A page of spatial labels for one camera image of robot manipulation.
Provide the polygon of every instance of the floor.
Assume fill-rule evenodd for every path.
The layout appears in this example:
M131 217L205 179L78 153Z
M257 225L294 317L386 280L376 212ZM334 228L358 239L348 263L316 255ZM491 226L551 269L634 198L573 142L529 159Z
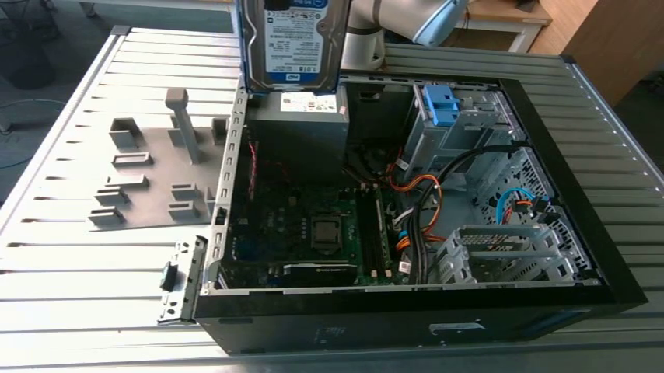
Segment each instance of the floor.
M225 12L187 9L162 9L126 5L98 5L99 17L88 19L75 2L55 1L54 18L62 36L44 45L58 71L56 82L43 89L14 89L0 79L0 106L19 99L55 99L67 102L86 73L114 25L137 27L231 32L230 16ZM19 123L10 134L0 133L0 205L12 191L27 162L38 149L50 125L58 117L55 103L24 103L0 110L12 123ZM616 112L660 168L664 168L664 96L638 85Z
M15 89L0 78L0 106L20 99L54 99L67 102L114 25L233 32L230 15L226 12L98 4L95 8L99 16L88 19L76 2L55 0L55 5L58 8L54 18L62 36L46 43L44 49L58 71L56 81L46 88L26 91ZM3 135L0 132L0 205L28 162L7 166L26 161L32 156L58 118L60 108L55 103L23 103L0 109L0 115L18 124L11 134Z

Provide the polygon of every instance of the hard drive label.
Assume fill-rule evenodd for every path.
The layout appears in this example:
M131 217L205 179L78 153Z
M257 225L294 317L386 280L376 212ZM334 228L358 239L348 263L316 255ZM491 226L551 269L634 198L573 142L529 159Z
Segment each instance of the hard drive label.
M324 36L317 28L328 0L293 0L288 11L265 12L266 71L274 82L312 82L321 72Z
M281 111L296 111L300 113L336 113L337 95L316 96L312 92L282 93Z

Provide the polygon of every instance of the ram slot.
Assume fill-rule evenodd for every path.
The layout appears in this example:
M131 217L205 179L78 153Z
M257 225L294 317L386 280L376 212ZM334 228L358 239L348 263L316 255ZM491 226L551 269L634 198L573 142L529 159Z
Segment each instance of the ram slot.
M356 206L365 274L377 277L385 272L385 260L374 190L356 191Z

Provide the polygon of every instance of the blue drive bay latch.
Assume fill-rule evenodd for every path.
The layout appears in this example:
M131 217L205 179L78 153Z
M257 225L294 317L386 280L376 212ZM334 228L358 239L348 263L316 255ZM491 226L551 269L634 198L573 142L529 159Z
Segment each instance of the blue drive bay latch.
M447 85L425 85L425 100L436 127L452 127L459 118L459 99Z

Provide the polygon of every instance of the metal bracket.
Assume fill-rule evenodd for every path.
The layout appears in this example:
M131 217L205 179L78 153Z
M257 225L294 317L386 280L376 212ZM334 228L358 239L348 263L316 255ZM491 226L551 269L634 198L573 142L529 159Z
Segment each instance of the metal bracket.
M162 313L157 323L189 325L194 321L194 304L201 288L201 272L205 262L207 240L194 236L175 244L175 253L162 273Z

